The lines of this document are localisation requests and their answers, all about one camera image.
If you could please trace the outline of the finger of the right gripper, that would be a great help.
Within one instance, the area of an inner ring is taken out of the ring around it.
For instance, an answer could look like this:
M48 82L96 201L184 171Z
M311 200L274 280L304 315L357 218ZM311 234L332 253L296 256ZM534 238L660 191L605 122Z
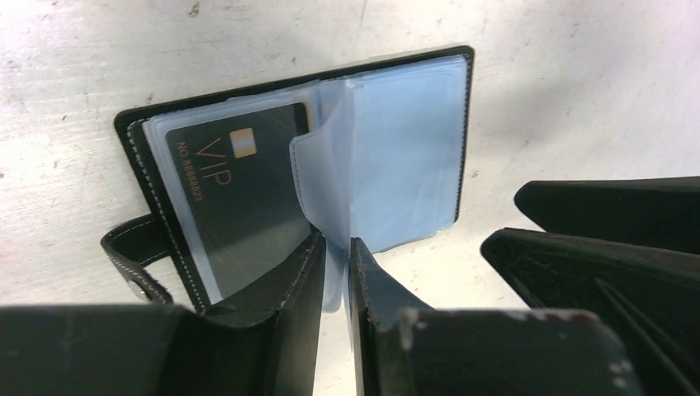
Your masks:
M584 309L624 343L649 395L699 393L699 257L501 229L480 253L534 309Z
M530 181L514 203L550 233L699 252L699 179Z

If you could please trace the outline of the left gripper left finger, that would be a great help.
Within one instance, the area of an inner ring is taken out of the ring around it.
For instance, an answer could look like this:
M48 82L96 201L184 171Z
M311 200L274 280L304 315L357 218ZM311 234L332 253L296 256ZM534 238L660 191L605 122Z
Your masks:
M4 395L310 395L326 243L202 314L180 305L1 310Z

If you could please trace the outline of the black leather card holder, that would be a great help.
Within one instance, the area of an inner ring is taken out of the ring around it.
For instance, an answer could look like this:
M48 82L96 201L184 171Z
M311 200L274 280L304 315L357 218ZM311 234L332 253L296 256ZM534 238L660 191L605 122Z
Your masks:
M170 257L197 311L218 304L183 232L187 198L164 135L206 116L303 102L310 130L289 145L291 170L310 233L326 240L321 306L337 310L353 238L384 252L458 219L474 60L457 45L120 112L116 132L150 212L109 231L104 251L144 301L172 303L146 270Z

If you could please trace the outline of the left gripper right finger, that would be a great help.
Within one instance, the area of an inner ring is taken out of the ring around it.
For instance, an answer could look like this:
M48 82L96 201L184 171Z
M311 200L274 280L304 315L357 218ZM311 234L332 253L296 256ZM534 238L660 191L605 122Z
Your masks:
M350 242L360 395L642 395L619 337L579 309L435 309Z

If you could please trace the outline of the black VIP credit card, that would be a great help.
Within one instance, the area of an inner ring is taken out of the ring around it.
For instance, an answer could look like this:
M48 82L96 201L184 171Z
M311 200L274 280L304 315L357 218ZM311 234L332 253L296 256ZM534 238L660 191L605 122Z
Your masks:
M292 102L208 115L165 133L187 198L183 232L212 304L281 264L309 236L289 150L309 130L305 103Z

